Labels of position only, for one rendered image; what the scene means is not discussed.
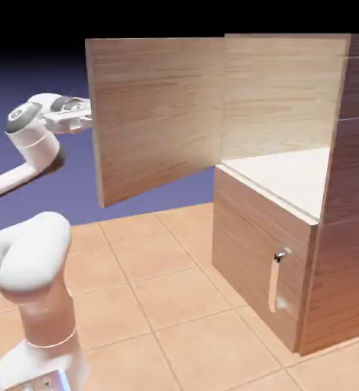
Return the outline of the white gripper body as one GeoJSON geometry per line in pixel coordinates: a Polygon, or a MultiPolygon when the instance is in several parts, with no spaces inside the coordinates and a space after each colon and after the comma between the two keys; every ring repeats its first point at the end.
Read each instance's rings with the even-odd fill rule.
{"type": "Polygon", "coordinates": [[[92,127],[91,111],[57,111],[44,115],[46,128],[55,134],[76,134],[92,127]]]}

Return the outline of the light wood cabinet door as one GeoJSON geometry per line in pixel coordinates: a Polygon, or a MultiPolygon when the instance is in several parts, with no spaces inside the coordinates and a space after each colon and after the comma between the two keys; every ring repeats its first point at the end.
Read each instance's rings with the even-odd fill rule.
{"type": "Polygon", "coordinates": [[[220,37],[86,41],[101,206],[219,161],[224,59],[220,37]]]}

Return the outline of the brown wood cabinet door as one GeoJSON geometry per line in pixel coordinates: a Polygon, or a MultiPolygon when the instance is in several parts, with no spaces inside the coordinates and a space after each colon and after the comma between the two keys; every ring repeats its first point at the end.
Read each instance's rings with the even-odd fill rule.
{"type": "Polygon", "coordinates": [[[303,316],[317,225],[268,199],[223,166],[215,168],[212,264],[292,352],[301,350],[303,316]],[[268,305],[273,255],[288,247],[278,293],[286,309],[268,305]]]}

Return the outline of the wooden cabinet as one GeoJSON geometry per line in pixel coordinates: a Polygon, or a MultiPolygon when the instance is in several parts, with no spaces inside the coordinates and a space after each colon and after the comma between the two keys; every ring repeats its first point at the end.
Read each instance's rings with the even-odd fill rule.
{"type": "Polygon", "coordinates": [[[217,166],[317,225],[296,354],[359,337],[359,34],[229,34],[224,93],[217,166]]]}

